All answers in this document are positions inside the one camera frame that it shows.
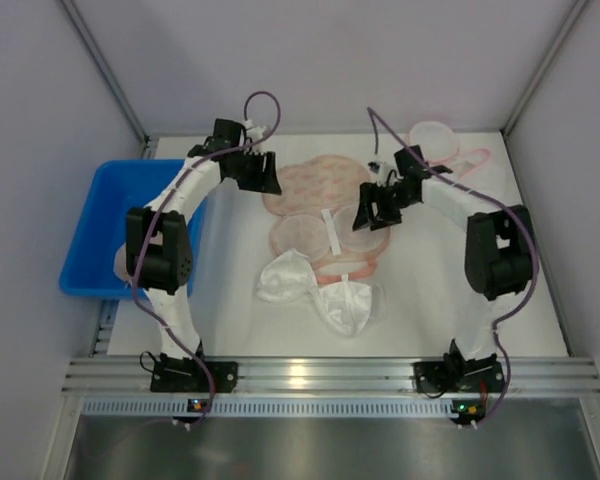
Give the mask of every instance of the white table surface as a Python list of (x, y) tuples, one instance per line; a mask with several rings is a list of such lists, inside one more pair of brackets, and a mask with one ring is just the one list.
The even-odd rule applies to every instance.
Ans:
[[(488, 148), (507, 172), (502, 200), (520, 203), (509, 158), (499, 133), (459, 134), (462, 152)], [(198, 137), (160, 139), (156, 158), (183, 158)], [(278, 167), (317, 155), (371, 159), (373, 137), (356, 135), (277, 135), (267, 149)], [(392, 160), (398, 145), (387, 135), (380, 154)], [(268, 243), (277, 217), (259, 194), (240, 192), (224, 182), (209, 196), (196, 286), (190, 299), (196, 328), (208, 355), (236, 356), (438, 356), (457, 332), (470, 287), (463, 270), (464, 233), (425, 205), (403, 211), (403, 224), (392, 229), (391, 243), (378, 257), (372, 281), (387, 297), (387, 316), (369, 323), (355, 338), (342, 338), (320, 320), (309, 297), (272, 305), (254, 295), (257, 278), (274, 256)], [(513, 356), (565, 356), (567, 350), (544, 274), (527, 307), (501, 327), (501, 339)], [(120, 302), (109, 343), (110, 354), (159, 351), (154, 320), (130, 302)]]

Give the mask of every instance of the reflective metal panel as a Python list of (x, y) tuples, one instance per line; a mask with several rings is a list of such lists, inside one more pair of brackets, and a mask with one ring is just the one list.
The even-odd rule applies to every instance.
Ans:
[[(106, 450), (137, 418), (83, 417), (76, 443)], [(67, 480), (600, 478), (577, 401), (510, 400), (478, 431), (448, 420), (214, 418), (154, 423), (111, 453), (74, 445)]]

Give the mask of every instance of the gray wall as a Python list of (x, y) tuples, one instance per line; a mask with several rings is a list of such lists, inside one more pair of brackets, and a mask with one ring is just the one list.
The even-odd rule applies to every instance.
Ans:
[(571, 338), (600, 371), (600, 0), (510, 143)]
[(147, 131), (205, 134), (263, 88), (281, 131), (500, 128), (572, 2), (76, 0)]
[(0, 1), (0, 479), (40, 471), (97, 313), (58, 275), (95, 168), (137, 152), (54, 2)]

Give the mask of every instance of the purple cable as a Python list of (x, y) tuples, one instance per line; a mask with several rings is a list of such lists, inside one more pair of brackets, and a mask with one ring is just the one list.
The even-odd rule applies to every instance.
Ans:
[(145, 312), (148, 315), (151, 315), (154, 319), (156, 319), (156, 321), (160, 324), (160, 326), (165, 329), (165, 331), (167, 332), (167, 335), (169, 335), (169, 338), (171, 338), (171, 340), (173, 340), (173, 343), (175, 343), (178, 347), (180, 347), (182, 349), (183, 352), (185, 352), (187, 355), (189, 355), (191, 358), (193, 358), (195, 360), (195, 362), (198, 364), (198, 366), (202, 369), (205, 376), (207, 377), (207, 381), (209, 382), (209, 404), (202, 412), (202, 416), (191, 425), (192, 427), (196, 426), (199, 423), (202, 423), (204, 421), (204, 419), (206, 418), (207, 414), (211, 411), (211, 408), (213, 406), (213, 399), (216, 395), (216, 387), (215, 387), (215, 383), (213, 381), (213, 377), (211, 376), (211, 372), (209, 372), (209, 369), (204, 364), (204, 362), (202, 360), (200, 360), (194, 352), (192, 352), (189, 348), (187, 348), (187, 346), (184, 343), (182, 343), (180, 341), (180, 339), (171, 331), (171, 328), (169, 327), (167, 322), (165, 322), (164, 319), (162, 317), (160, 317), (160, 315), (158, 315), (153, 310), (145, 307), (142, 304), (142, 302), (140, 301), (140, 298), (138, 297), (138, 280), (140, 278), (140, 272), (142, 271), (144, 259), (147, 255), (147, 249), (149, 248), (149, 243), (151, 241), (151, 237), (153, 236), (153, 232), (156, 229), (156, 224), (158, 223), (158, 218), (160, 217), (160, 214), (164, 211), (164, 208), (166, 207), (166, 205), (169, 203), (169, 201), (173, 197), (173, 194), (175, 193), (176, 189), (180, 185), (182, 185), (182, 182), (184, 182), (186, 180), (186, 178), (189, 176), (189, 174), (193, 170), (195, 170), (198, 166), (200, 166), (201, 164), (203, 164), (204, 162), (206, 162), (208, 160), (211, 160), (212, 158), (219, 157), (221, 155), (226, 155), (227, 153), (239, 152), (241, 150), (250, 149), (250, 148), (255, 147), (256, 145), (259, 145), (259, 144), (265, 142), (278, 129), (278, 126), (280, 125), (280, 116), (281, 116), (280, 102), (270, 92), (260, 90), (260, 91), (254, 92), (251, 95), (249, 95), (249, 97), (247, 98), (247, 101), (245, 102), (245, 105), (244, 105), (245, 116), (247, 114), (247, 108), (249, 106), (249, 102), (254, 97), (257, 97), (259, 95), (266, 95), (267, 97), (271, 98), (271, 100), (273, 100), (273, 102), (276, 105), (276, 121), (275, 121), (273, 127), (260, 140), (256, 140), (252, 143), (248, 143), (248, 144), (244, 144), (244, 145), (239, 145), (237, 147), (226, 148), (224, 150), (219, 150), (217, 152), (210, 153), (209, 155), (205, 155), (200, 160), (196, 161), (193, 165), (191, 165), (191, 167), (182, 174), (180, 179), (175, 183), (174, 188), (171, 189), (169, 191), (169, 193), (165, 196), (164, 200), (162, 201), (162, 203), (156, 210), (156, 213), (153, 214), (153, 218), (151, 219), (151, 223), (149, 224), (147, 234), (144, 237), (144, 243), (142, 244), (142, 248), (140, 249), (140, 255), (138, 255), (138, 262), (136, 264), (136, 269), (134, 271), (133, 279), (131, 282), (134, 303), (138, 306), (138, 308), (140, 308), (140, 310), (142, 310), (143, 312)]
[(411, 156), (413, 158), (415, 158), (420, 165), (422, 165), (431, 175), (436, 177), (438, 180), (442, 181), (443, 183), (446, 183), (447, 185), (449, 185), (453, 188), (462, 190), (463, 192), (468, 193), (469, 195), (472, 195), (480, 200), (490, 203), (490, 204), (498, 207), (502, 211), (504, 211), (509, 216), (509, 218), (511, 218), (513, 223), (515, 223), (516, 227), (518, 228), (518, 230), (524, 237), (524, 240), (529, 247), (529, 254), (531, 256), (531, 284), (529, 285), (529, 289), (527, 290), (527, 293), (525, 294), (525, 296), (522, 298), (520, 303), (515, 308), (513, 308), (511, 311), (505, 313), (504, 315), (496, 318), (491, 323), (491, 332), (493, 334), (493, 341), (496, 344), (496, 347), (498, 348), (498, 350), (500, 350), (500, 352), (502, 353), (502, 357), (504, 358), (504, 363), (507, 368), (507, 374), (505, 377), (504, 387), (502, 389), (502, 392), (500, 393), (500, 396), (498, 397), (498, 399), (493, 404), (491, 409), (487, 412), (485, 417), (480, 422), (480, 424), (483, 424), (484, 421), (487, 420), (487, 418), (492, 417), (493, 414), (496, 412), (496, 410), (498, 408), (500, 408), (500, 405), (504, 401), (505, 395), (509, 391), (509, 385), (511, 385), (511, 359), (509, 358), (509, 354), (507, 353), (504, 346), (502, 345), (502, 342), (500, 341), (500, 337), (498, 335), (498, 326), (502, 322), (513, 317), (520, 310), (522, 310), (529, 303), (529, 300), (531, 300), (531, 296), (533, 295), (533, 292), (536, 289), (536, 284), (538, 283), (538, 274), (540, 271), (540, 267), (539, 267), (539, 263), (538, 263), (538, 252), (536, 250), (535, 244), (533, 243), (533, 238), (531, 237), (531, 234), (529, 233), (527, 228), (524, 226), (522, 221), (508, 206), (506, 206), (500, 200), (490, 197), (489, 195), (485, 195), (484, 193), (476, 192), (475, 190), (472, 190), (469, 187), (465, 187), (464, 185), (461, 185), (459, 183), (455, 183), (452, 180), (441, 175), (440, 173), (436, 172), (434, 169), (429, 167), (427, 162), (425, 162), (425, 160), (423, 158), (421, 158), (414, 149), (412, 149), (409, 145), (407, 145), (407, 142), (405, 142), (404, 140), (402, 140), (402, 138), (400, 138), (400, 136), (389, 126), (389, 124), (387, 124), (387, 122), (385, 122), (382, 119), (382, 117), (380, 117), (380, 115), (378, 115), (378, 113), (374, 109), (372, 109), (371, 107), (368, 107), (367, 112), (369, 112), (369, 117), (371, 118), (372, 123), (373, 123), (373, 130), (374, 130), (375, 137), (376, 137), (376, 150), (377, 150), (377, 145), (378, 145), (378, 130), (376, 128), (375, 122), (373, 122), (374, 119), (378, 120), (378, 122), (380, 122), (380, 124), (385, 128), (385, 130), (387, 132), (389, 132), (391, 134), (391, 136), (400, 145), (402, 145), (404, 148), (406, 148), (407, 151), (411, 154)]
[(376, 141), (375, 146), (373, 148), (373, 154), (377, 155), (378, 150), (380, 150), (380, 138), (378, 137), (378, 125), (376, 125), (376, 119), (373, 116), (375, 112), (372, 113), (373, 110), (371, 110), (370, 108), (367, 109), (367, 112), (369, 112), (369, 119), (371, 120), (371, 125), (373, 125), (373, 138), (375, 138)]

